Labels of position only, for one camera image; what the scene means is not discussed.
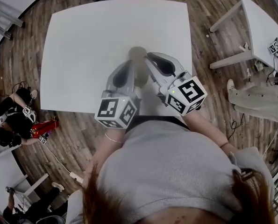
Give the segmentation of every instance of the bracelet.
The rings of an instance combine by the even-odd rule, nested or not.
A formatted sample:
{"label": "bracelet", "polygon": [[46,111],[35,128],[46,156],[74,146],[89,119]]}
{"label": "bracelet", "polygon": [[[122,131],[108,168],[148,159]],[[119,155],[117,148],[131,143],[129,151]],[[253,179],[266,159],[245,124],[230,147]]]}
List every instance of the bracelet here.
{"label": "bracelet", "polygon": [[115,142],[115,143],[119,143],[119,144],[122,144],[122,143],[123,143],[123,142],[119,142],[119,141],[116,141],[116,140],[111,139],[111,138],[107,135],[107,133],[105,133],[105,136],[106,136],[109,140],[111,140],[111,141],[113,141],[113,142]]}

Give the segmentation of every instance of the white pants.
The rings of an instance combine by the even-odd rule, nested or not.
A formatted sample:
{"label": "white pants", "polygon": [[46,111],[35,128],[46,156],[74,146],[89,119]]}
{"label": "white pants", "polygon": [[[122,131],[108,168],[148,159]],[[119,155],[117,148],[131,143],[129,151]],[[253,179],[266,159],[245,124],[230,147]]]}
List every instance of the white pants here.
{"label": "white pants", "polygon": [[228,99],[238,112],[278,122],[278,85],[231,90]]}

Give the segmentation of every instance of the white cable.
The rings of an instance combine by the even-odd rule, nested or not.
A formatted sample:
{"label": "white cable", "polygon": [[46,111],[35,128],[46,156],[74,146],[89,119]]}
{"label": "white cable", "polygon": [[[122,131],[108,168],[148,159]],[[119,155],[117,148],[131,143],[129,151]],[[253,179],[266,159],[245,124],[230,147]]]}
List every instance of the white cable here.
{"label": "white cable", "polygon": [[64,166],[64,164],[63,163],[61,163],[58,159],[57,159],[57,157],[53,154],[53,152],[49,149],[49,147],[47,147],[47,149],[50,151],[50,153],[55,157],[55,159],[58,161],[58,163],[60,163],[64,168],[65,168],[65,170],[70,174],[70,172],[69,172],[69,170]]}
{"label": "white cable", "polygon": [[269,144],[268,147],[266,148],[264,154],[262,155],[262,158],[264,157],[266,151],[268,151],[269,147],[271,146],[272,142],[274,141],[274,139],[275,139],[275,137],[276,137],[276,135],[277,135],[277,132],[278,132],[278,127],[277,127],[277,130],[276,130],[276,132],[275,132],[274,138],[271,140],[270,144]]}

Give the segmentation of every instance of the person in black clothing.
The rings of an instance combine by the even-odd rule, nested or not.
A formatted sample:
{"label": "person in black clothing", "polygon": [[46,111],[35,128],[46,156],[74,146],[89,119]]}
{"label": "person in black clothing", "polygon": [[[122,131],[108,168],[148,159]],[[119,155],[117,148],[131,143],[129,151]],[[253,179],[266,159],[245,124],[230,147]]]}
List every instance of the person in black clothing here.
{"label": "person in black clothing", "polygon": [[0,103],[0,145],[30,145],[38,141],[31,138],[30,130],[36,115],[27,105],[37,96],[37,91],[19,88]]}
{"label": "person in black clothing", "polygon": [[36,223],[38,220],[49,216],[63,216],[67,212],[67,202],[65,202],[58,209],[48,213],[47,209],[51,202],[58,196],[60,192],[64,190],[64,187],[58,183],[52,183],[53,188],[38,202],[33,203],[26,213],[13,214],[14,198],[13,192],[9,192],[8,206],[3,211],[3,215],[0,215],[0,224],[19,224],[19,223]]}

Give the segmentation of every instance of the red object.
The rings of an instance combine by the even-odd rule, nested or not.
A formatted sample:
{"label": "red object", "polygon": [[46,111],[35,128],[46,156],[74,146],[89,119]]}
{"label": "red object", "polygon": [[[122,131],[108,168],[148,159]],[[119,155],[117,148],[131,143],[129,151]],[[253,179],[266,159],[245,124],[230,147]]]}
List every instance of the red object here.
{"label": "red object", "polygon": [[40,135],[53,130],[59,126],[59,121],[55,118],[47,120],[43,123],[38,123],[32,126],[31,134],[33,138],[38,138]]}

